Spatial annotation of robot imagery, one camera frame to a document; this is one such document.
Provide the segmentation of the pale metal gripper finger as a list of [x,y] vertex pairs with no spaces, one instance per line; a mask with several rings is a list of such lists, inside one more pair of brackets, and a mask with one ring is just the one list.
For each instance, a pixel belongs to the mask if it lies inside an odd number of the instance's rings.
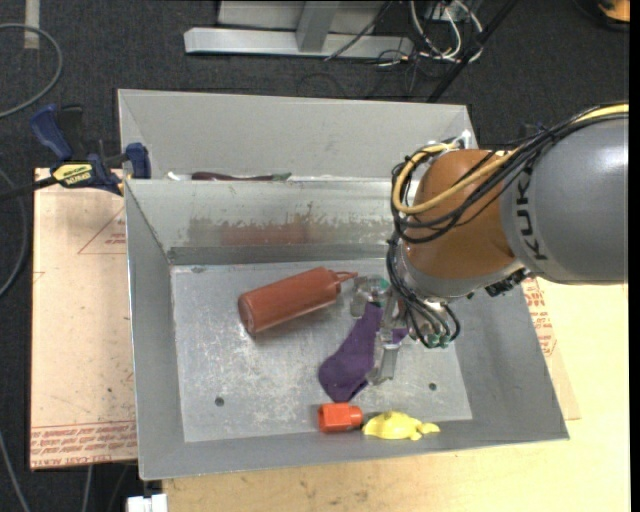
[[366,375],[369,385],[377,386],[395,376],[395,368],[401,345],[386,343],[374,348],[374,365]]
[[366,305],[371,303],[381,307],[385,302],[387,281],[381,275],[358,276],[353,281],[350,313],[354,318],[361,318]]

